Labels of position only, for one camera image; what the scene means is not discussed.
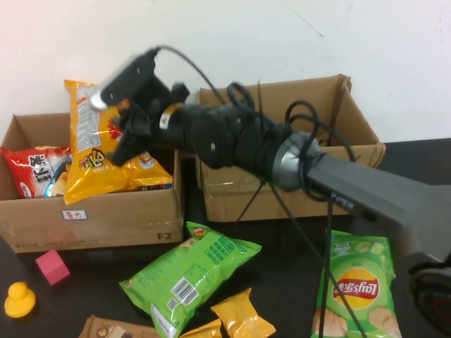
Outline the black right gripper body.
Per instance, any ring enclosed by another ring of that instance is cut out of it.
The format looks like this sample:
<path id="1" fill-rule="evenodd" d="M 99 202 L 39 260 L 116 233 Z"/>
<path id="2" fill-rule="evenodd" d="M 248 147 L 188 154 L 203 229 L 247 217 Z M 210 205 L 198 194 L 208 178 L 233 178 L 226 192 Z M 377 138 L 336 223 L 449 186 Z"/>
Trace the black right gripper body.
<path id="1" fill-rule="evenodd" d="M 167 123 L 161 119 L 170 118 L 170 108 L 177 109 L 184 104 L 189 93 L 181 82 L 169 88 L 157 76 L 153 76 L 129 99 L 130 106 L 137 108 L 137 131 L 131 134 L 139 140 L 141 148 L 185 146 L 184 131 L 179 126 L 181 118 Z"/>

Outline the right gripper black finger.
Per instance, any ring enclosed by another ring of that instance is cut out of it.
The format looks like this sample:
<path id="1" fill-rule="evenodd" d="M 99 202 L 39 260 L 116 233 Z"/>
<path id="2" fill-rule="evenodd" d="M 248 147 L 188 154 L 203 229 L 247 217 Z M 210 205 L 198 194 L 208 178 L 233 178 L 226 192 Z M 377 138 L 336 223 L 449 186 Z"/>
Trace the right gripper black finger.
<path id="1" fill-rule="evenodd" d="M 137 117 L 137 108 L 135 106 L 122 107 L 118 109 L 119 116 L 115 119 L 116 128 L 122 132 L 136 132 L 135 118 Z"/>
<path id="2" fill-rule="evenodd" d="M 106 158 L 115 166 L 123 166 L 129 160 L 141 154 L 141 144 L 135 135 L 125 132 L 121 135 L 117 147 L 107 153 Z"/>

